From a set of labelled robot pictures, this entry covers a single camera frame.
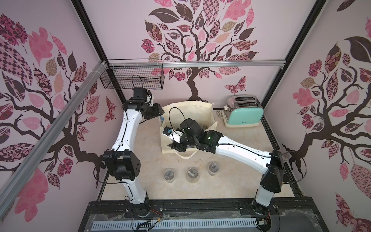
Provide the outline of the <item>cream canvas tote bag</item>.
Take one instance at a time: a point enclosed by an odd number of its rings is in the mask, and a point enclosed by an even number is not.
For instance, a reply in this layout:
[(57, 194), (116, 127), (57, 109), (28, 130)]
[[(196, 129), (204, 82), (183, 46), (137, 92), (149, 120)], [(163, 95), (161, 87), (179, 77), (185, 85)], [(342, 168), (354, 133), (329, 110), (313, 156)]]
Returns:
[(162, 107), (160, 142), (163, 154), (174, 153), (188, 160), (199, 150), (196, 144), (203, 132), (216, 130), (213, 104), (202, 101), (183, 101)]

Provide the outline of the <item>clear seed jar grey lid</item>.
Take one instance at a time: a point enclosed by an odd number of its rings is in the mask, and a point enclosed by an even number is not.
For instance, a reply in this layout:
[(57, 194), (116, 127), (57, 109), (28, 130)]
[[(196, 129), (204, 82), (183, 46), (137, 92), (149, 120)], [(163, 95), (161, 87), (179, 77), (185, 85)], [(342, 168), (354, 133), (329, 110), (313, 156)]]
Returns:
[(168, 169), (164, 172), (164, 180), (168, 183), (173, 183), (175, 180), (175, 172), (172, 169)]

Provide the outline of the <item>clear seed jar dark lid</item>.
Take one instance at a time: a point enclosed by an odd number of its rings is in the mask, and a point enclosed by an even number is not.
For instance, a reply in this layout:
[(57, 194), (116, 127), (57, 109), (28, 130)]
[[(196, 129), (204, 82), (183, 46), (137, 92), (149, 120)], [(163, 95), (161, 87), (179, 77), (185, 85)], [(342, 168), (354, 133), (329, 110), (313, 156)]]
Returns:
[(208, 165), (208, 173), (210, 176), (215, 176), (219, 173), (220, 167), (216, 162), (211, 162)]

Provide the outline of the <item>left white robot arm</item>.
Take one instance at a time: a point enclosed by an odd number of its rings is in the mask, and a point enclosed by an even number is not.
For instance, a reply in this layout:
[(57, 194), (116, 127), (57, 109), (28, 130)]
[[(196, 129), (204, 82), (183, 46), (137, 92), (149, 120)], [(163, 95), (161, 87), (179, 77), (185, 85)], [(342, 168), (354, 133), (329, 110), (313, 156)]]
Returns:
[(128, 194), (128, 203), (134, 213), (144, 217), (150, 212), (147, 192), (136, 178), (141, 170), (140, 159), (134, 154), (134, 143), (141, 121), (161, 116), (164, 111), (160, 104), (153, 102), (150, 90), (133, 88), (133, 96), (123, 105), (123, 121), (118, 137), (111, 150), (105, 151), (101, 163), (108, 168), (113, 184), (122, 184)]

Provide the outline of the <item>clear seed jar striped lid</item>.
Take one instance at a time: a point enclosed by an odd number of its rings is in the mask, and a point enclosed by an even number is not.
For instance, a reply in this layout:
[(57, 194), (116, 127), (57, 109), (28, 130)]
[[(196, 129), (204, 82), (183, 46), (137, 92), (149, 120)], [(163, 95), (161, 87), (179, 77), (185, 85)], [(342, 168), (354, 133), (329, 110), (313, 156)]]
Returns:
[(191, 167), (191, 168), (188, 169), (188, 171), (186, 173), (186, 180), (189, 183), (197, 183), (199, 178), (200, 178), (200, 174), (199, 174), (199, 171), (196, 168)]

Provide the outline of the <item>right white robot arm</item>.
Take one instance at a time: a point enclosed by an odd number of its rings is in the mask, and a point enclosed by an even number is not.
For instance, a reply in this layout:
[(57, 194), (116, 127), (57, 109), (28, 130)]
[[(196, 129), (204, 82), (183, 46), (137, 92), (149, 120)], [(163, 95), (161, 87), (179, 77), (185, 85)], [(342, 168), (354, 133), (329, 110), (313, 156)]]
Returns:
[(177, 152), (196, 148), (203, 152), (233, 158), (262, 173), (252, 209), (258, 215), (268, 214), (273, 196), (281, 192), (284, 184), (282, 153), (277, 150), (261, 151), (240, 144), (216, 130), (204, 130), (193, 119), (184, 120), (176, 130), (173, 127), (165, 127), (162, 134), (172, 140), (169, 147)]

